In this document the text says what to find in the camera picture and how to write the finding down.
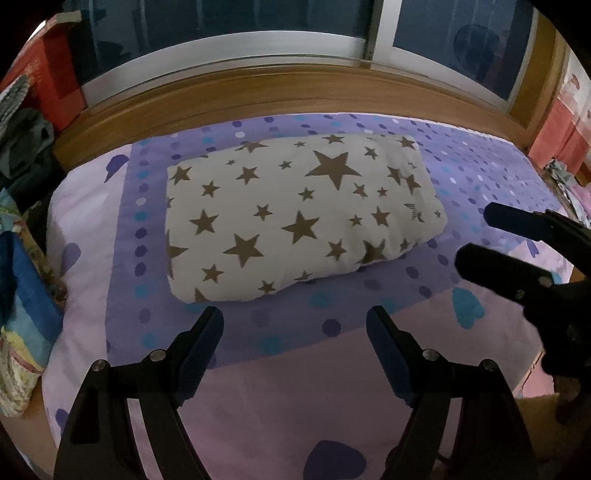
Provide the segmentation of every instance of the polka dot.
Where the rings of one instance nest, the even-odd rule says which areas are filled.
[[[418,270],[415,267],[406,267],[405,271],[410,278],[418,278]]]
[[[134,288],[135,298],[144,299],[148,295],[150,295],[150,291],[149,291],[148,286],[146,284],[141,284],[141,285],[138,285]]]
[[[426,287],[425,285],[421,285],[418,288],[418,292],[426,299],[430,299],[433,296],[433,292],[431,292],[431,289],[429,287]]]
[[[148,323],[152,319],[152,312],[148,309],[141,309],[138,318],[140,323]]]
[[[337,319],[328,319],[322,324],[322,332],[327,337],[336,337],[340,333],[341,329],[342,327]]]
[[[146,273],[146,265],[145,263],[138,263],[134,268],[134,274],[136,277],[141,277]]]
[[[376,280],[375,278],[369,278],[367,280],[365,280],[363,282],[365,288],[367,288],[368,290],[372,290],[372,291],[379,291],[382,290],[382,285],[379,282],[379,280]]]
[[[60,275],[65,274],[71,269],[78,259],[80,258],[82,251],[78,244],[69,243],[66,244],[64,250],[61,251],[61,268],[60,268]]]

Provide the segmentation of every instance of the white pillowcase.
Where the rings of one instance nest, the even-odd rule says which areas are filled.
[[[249,142],[168,178],[168,279],[187,303],[251,300],[391,260],[447,223],[408,136]]]

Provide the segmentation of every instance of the bed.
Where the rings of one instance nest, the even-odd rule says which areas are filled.
[[[214,303],[225,332],[196,396],[180,409],[204,466],[224,479],[379,478],[410,409],[394,396],[366,336],[365,313],[374,305],[421,346],[455,362],[492,358],[508,384],[518,385],[541,348],[535,328],[516,304],[463,281],[453,267],[456,251],[474,242],[546,268],[556,281],[570,277],[572,265],[545,244],[483,220],[489,202],[564,213],[513,144],[368,113],[250,118],[125,145],[76,168],[56,190],[48,258],[69,289],[63,333],[43,378],[56,443],[95,359],[139,361],[166,348],[208,305],[170,292],[167,168],[246,141],[361,132],[417,141],[447,226],[396,260],[248,302]],[[139,408],[130,409],[146,473],[159,478]]]

